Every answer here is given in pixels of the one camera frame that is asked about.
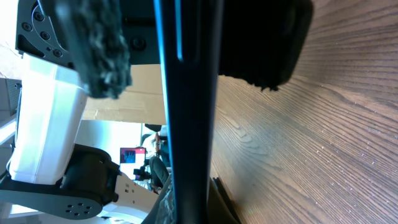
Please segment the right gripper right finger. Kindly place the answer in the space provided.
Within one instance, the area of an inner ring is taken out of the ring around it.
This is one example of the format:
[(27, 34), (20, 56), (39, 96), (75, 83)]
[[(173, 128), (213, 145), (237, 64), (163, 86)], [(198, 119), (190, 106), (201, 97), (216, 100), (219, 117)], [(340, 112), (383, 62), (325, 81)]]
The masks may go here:
[(219, 73), (277, 91), (294, 71), (313, 16), (311, 0), (227, 0)]

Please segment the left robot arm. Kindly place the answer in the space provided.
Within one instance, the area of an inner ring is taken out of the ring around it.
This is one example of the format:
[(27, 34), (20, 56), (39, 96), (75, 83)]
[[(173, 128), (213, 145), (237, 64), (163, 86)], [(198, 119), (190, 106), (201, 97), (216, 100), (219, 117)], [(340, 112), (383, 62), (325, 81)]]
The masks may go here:
[(1, 198), (69, 220), (154, 223), (159, 196), (75, 142), (88, 98), (119, 97), (131, 65), (158, 61), (153, 3), (21, 0), (16, 48), (28, 77)]

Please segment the teal Galaxy smartphone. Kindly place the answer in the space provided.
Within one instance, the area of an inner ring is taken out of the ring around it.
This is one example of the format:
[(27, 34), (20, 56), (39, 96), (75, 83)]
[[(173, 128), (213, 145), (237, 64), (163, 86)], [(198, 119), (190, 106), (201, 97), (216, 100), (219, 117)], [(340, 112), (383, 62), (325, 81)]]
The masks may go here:
[(155, 0), (177, 223), (208, 223), (223, 1)]

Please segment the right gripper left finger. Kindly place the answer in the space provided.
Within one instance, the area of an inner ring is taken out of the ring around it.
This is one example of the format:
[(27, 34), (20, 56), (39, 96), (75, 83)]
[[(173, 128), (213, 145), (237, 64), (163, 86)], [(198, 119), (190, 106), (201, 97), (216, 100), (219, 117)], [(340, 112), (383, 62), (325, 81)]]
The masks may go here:
[(39, 6), (63, 30), (87, 95), (117, 99), (132, 85), (119, 1), (39, 1)]

